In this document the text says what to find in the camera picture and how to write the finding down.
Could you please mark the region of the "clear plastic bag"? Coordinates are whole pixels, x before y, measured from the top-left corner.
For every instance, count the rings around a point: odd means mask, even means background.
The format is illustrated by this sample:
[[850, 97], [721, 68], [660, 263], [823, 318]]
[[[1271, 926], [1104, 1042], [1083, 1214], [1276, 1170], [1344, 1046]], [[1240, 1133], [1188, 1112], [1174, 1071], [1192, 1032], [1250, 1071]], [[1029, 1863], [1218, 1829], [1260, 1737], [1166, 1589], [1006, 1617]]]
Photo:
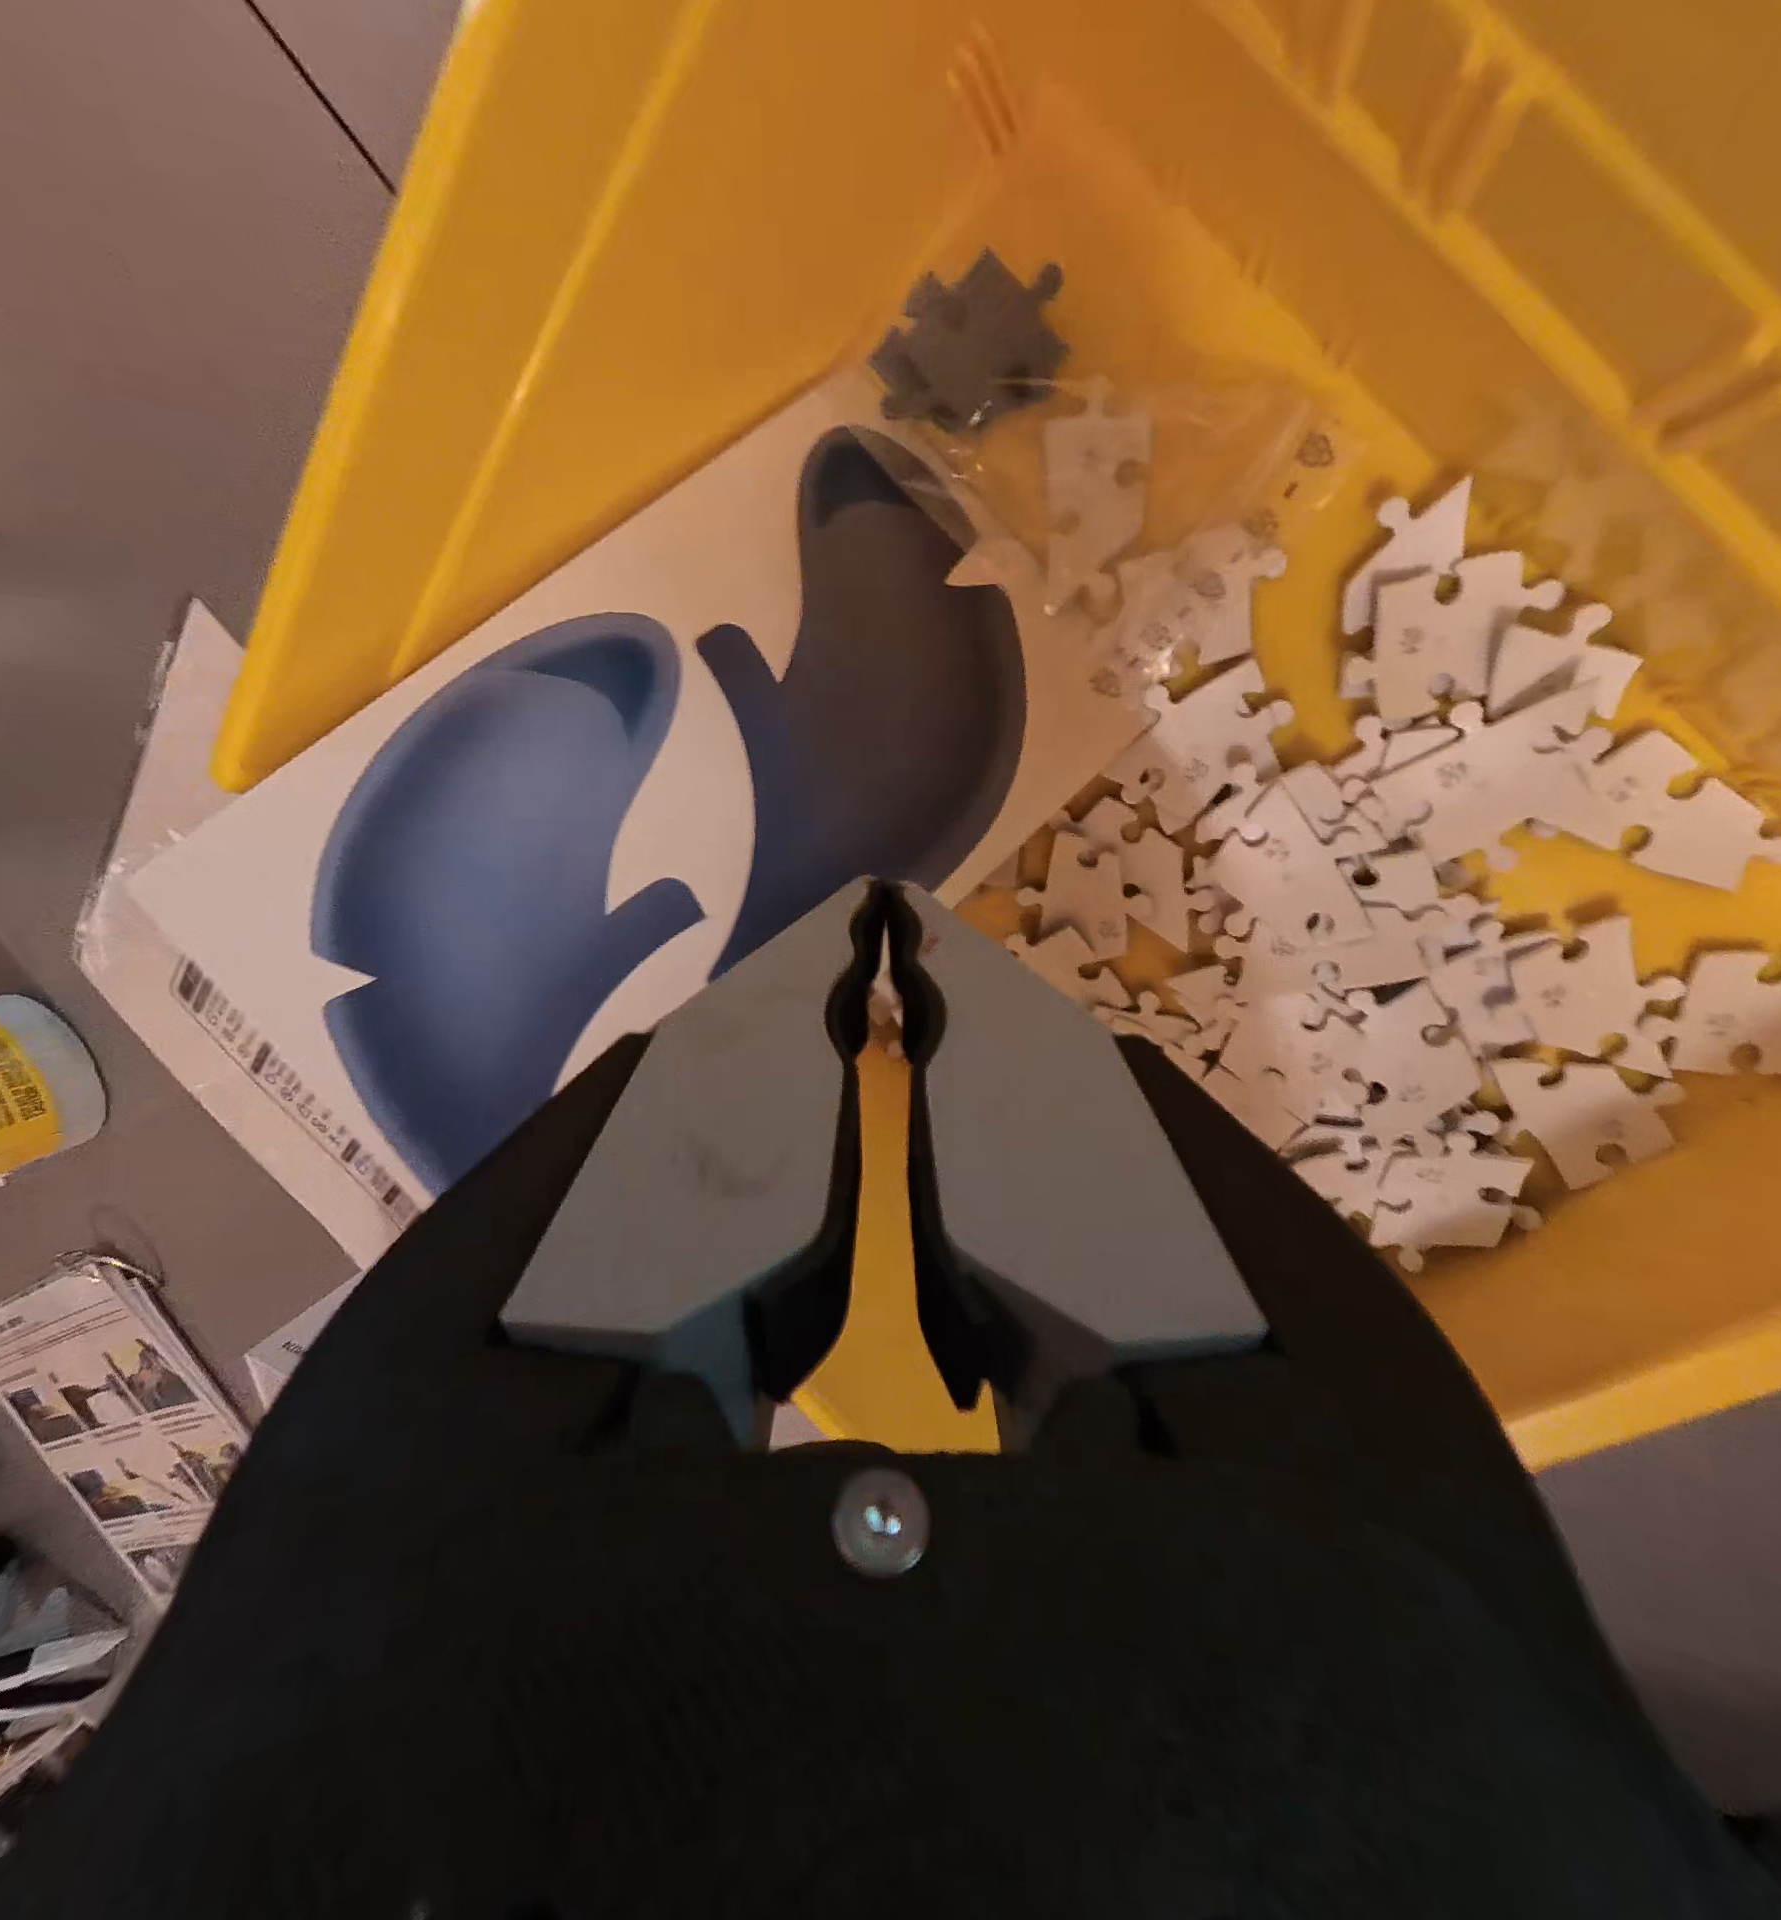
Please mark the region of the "clear plastic bag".
[[[887, 419], [875, 346], [878, 397], [855, 433], [953, 540], [953, 585], [1003, 592], [1099, 695], [1141, 702], [1252, 651], [1260, 587], [1365, 444], [1335, 405], [1238, 358], [1164, 373], [1128, 372], [1121, 353], [1092, 363], [1057, 297], [1046, 318], [1071, 353], [1049, 397], [975, 435]], [[889, 330], [900, 319], [903, 303]]]

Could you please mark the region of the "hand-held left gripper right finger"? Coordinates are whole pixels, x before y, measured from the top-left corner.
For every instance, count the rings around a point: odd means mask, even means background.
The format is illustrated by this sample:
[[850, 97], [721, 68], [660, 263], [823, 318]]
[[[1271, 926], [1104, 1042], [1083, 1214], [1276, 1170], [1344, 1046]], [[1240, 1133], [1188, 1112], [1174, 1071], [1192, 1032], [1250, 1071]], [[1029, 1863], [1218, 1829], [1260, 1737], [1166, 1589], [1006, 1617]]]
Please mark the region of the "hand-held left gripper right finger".
[[882, 885], [911, 1068], [916, 1312], [951, 1399], [1263, 1345], [1268, 1322], [1117, 1034], [916, 883]]

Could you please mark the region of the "blue white printed card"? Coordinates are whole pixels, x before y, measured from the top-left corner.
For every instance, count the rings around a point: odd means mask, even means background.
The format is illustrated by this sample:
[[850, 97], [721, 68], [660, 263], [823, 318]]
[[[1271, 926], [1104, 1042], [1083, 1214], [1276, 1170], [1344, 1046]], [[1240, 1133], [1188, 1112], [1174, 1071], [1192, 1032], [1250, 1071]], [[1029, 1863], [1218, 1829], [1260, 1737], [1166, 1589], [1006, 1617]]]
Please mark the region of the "blue white printed card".
[[133, 895], [435, 1198], [855, 877], [967, 898], [1146, 725], [838, 376], [156, 852]]

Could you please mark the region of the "yellow plastic bin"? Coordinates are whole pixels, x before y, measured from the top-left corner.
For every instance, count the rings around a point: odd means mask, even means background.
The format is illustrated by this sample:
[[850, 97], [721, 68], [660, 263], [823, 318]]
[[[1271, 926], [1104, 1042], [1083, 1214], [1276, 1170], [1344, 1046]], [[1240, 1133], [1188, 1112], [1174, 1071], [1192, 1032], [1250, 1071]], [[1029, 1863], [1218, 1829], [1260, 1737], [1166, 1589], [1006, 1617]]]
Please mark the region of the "yellow plastic bin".
[[[1260, 587], [1287, 762], [1353, 744], [1378, 503], [1611, 608], [1781, 831], [1781, 4], [479, 4], [328, 392], [214, 747], [247, 793], [786, 404], [911, 283], [1058, 261], [1090, 363], [1283, 372], [1365, 450]], [[1737, 894], [1514, 833], [1511, 932], [1781, 955]], [[1537, 1465], [1781, 1394], [1781, 1078], [1412, 1284]]]

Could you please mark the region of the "wipes canister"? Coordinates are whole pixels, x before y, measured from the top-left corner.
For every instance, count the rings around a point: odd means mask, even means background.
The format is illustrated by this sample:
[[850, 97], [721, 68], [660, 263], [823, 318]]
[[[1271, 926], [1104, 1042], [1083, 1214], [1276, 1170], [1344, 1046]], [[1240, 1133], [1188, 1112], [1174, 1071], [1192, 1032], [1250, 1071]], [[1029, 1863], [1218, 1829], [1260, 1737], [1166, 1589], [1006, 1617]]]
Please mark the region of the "wipes canister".
[[0, 993], [0, 1182], [95, 1139], [107, 1114], [79, 1034], [39, 997]]

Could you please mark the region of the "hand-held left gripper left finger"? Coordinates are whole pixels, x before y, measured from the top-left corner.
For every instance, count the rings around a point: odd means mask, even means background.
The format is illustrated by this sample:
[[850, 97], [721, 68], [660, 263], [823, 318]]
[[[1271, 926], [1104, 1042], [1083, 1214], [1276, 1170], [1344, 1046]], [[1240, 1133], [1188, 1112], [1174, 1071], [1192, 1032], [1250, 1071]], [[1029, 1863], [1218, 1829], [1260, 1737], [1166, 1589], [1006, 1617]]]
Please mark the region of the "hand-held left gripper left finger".
[[892, 894], [843, 885], [648, 1035], [513, 1296], [526, 1345], [784, 1403], [850, 1308], [861, 1114]]

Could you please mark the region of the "printed photo booklet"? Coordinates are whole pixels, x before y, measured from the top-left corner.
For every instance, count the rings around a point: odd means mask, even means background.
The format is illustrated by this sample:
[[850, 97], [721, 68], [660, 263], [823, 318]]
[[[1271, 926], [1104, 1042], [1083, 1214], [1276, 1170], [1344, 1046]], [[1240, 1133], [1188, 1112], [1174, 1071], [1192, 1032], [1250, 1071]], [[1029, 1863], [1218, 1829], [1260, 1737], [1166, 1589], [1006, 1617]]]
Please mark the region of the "printed photo booklet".
[[80, 1251], [0, 1304], [0, 1406], [160, 1612], [250, 1430], [156, 1277]]

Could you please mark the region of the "dark grey joined puzzle pieces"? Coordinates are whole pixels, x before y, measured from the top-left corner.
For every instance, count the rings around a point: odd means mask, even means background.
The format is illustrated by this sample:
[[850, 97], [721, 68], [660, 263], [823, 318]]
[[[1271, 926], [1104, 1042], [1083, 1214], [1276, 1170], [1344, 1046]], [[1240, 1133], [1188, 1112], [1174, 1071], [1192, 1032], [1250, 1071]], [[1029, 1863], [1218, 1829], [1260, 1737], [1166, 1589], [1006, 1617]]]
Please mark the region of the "dark grey joined puzzle pieces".
[[1071, 353], [1046, 318], [1062, 283], [1057, 260], [1023, 280], [992, 250], [953, 281], [919, 277], [867, 362], [885, 419], [975, 435], [1046, 399]]

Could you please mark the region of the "pile of white puzzle pieces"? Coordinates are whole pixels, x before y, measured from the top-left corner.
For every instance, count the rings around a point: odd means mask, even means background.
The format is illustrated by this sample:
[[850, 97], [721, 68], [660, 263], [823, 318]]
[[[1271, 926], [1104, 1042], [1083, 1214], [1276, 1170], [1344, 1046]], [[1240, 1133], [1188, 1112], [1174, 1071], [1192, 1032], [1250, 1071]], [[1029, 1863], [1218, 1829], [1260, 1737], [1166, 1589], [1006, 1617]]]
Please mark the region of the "pile of white puzzle pieces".
[[1674, 1145], [1686, 1078], [1781, 1080], [1781, 955], [1641, 958], [1629, 914], [1509, 929], [1512, 836], [1736, 895], [1781, 866], [1768, 809], [1665, 728], [1617, 728], [1613, 612], [1470, 545], [1473, 480], [1378, 503], [1338, 598], [1353, 744], [1287, 762], [1252, 643], [1287, 553], [1264, 520], [1114, 557], [1092, 684], [1139, 731], [1100, 793], [992, 877], [1009, 950], [1156, 1043], [1409, 1271], [1540, 1223], [1562, 1187]]

